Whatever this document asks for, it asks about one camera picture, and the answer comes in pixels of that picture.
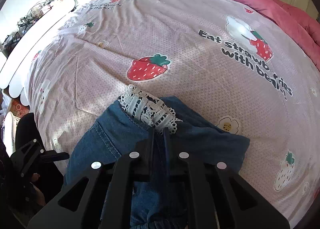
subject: denim clothing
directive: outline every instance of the denim clothing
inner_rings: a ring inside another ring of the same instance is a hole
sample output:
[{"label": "denim clothing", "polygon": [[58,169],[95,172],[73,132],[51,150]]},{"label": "denim clothing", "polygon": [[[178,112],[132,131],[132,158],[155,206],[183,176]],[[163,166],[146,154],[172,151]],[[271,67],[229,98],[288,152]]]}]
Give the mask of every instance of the denim clothing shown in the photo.
[{"label": "denim clothing", "polygon": [[[238,172],[243,163],[249,139],[222,131],[189,109],[178,98],[163,97],[175,110],[177,131],[170,135],[186,152],[203,162],[225,162]],[[76,145],[65,174],[65,183],[81,175],[91,163],[108,164],[131,152],[138,141],[148,138],[150,127],[128,116],[119,101],[115,101],[97,118]],[[134,229],[184,229],[187,225],[187,205],[183,184],[169,183],[163,136],[155,133],[153,176],[149,183],[135,182],[132,195],[130,226]]]}]

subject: metal bolt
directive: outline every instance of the metal bolt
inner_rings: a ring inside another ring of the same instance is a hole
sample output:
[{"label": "metal bolt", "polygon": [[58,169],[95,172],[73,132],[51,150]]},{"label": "metal bolt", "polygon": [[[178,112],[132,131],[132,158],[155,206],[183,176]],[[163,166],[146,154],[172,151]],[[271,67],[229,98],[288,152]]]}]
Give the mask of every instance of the metal bolt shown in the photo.
[{"label": "metal bolt", "polygon": [[136,159],[137,157],[140,156],[140,154],[139,154],[139,152],[131,152],[131,153],[129,154],[129,156],[130,156],[130,158],[132,158],[132,159]]},{"label": "metal bolt", "polygon": [[98,169],[98,168],[100,168],[100,167],[101,167],[101,163],[98,162],[98,161],[95,161],[95,162],[93,162],[93,163],[91,164],[91,168],[93,168],[93,169]]},{"label": "metal bolt", "polygon": [[217,163],[217,168],[219,168],[219,169],[225,169],[226,167],[227,167],[227,165],[224,162],[218,162]]},{"label": "metal bolt", "polygon": [[187,159],[187,158],[189,158],[189,153],[180,152],[179,157],[182,158],[182,159]]}]

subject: white wall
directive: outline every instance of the white wall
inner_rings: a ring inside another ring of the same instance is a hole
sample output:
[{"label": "white wall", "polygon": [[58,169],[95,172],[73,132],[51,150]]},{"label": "white wall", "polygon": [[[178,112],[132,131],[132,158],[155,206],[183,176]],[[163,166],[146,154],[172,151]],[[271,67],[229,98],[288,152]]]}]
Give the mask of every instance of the white wall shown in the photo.
[{"label": "white wall", "polygon": [[0,43],[18,29],[17,23],[41,0],[6,0],[0,10]]}]

